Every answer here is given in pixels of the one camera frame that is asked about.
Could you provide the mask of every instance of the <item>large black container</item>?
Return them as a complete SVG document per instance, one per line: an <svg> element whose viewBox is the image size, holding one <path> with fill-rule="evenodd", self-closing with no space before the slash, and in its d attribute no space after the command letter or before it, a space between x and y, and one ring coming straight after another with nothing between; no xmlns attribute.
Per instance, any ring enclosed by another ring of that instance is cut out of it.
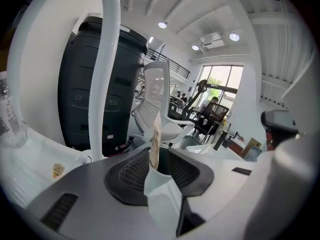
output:
<svg viewBox="0 0 320 240"><path fill-rule="evenodd" d="M87 17L74 40L69 40L60 67L58 108L62 134L66 145L78 150L90 148L89 94L101 29L102 18ZM136 82L147 53L147 42L131 29L120 30L104 107L104 150L112 150L127 141Z"/></svg>

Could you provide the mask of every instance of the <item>paper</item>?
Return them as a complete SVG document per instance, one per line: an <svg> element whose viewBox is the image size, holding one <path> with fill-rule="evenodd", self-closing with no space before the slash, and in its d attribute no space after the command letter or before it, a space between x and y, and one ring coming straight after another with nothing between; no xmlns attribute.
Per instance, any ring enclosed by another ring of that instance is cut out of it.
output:
<svg viewBox="0 0 320 240"><path fill-rule="evenodd" d="M159 149L161 140L161 117L160 112L156 115L153 122L153 142L149 153L149 159L152 167L158 169L159 165Z"/></svg>

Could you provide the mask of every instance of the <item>person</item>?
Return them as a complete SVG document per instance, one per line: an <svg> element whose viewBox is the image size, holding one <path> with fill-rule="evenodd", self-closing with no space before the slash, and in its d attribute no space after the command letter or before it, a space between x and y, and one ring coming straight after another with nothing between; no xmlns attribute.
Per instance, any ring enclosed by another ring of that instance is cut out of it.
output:
<svg viewBox="0 0 320 240"><path fill-rule="evenodd" d="M180 99L181 98L181 91L178 90L175 97Z"/></svg>
<svg viewBox="0 0 320 240"><path fill-rule="evenodd" d="M219 98L218 97L213 97L211 100L204 100L202 104L200 105L200 112L204 111L206 107L209 105L209 103L218 103Z"/></svg>
<svg viewBox="0 0 320 240"><path fill-rule="evenodd" d="M187 103L187 97L185 93L182 94L182 98L180 100L184 101L184 103Z"/></svg>

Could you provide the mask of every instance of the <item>black sticker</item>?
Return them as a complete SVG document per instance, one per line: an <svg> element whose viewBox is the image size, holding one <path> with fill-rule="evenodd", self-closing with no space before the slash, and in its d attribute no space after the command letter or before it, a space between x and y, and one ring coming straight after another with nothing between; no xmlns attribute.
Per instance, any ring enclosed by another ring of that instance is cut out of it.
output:
<svg viewBox="0 0 320 240"><path fill-rule="evenodd" d="M236 172L236 173L244 174L247 176L249 176L250 173L252 172L251 170L247 170L247 169L243 169L243 168L239 168L239 167L234 168L232 171Z"/></svg>

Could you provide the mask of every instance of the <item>tree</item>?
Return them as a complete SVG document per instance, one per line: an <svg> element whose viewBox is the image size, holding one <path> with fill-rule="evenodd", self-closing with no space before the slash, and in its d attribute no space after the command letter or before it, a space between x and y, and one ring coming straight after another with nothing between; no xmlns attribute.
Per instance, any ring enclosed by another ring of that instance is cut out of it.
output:
<svg viewBox="0 0 320 240"><path fill-rule="evenodd" d="M218 80L216 78L213 78L213 77L209 77L208 79L208 84L213 84L213 85L220 85L221 84L221 80ZM206 98L207 100L211 100L213 97L218 97L220 96L220 92L218 89L209 89L209 95L208 97Z"/></svg>

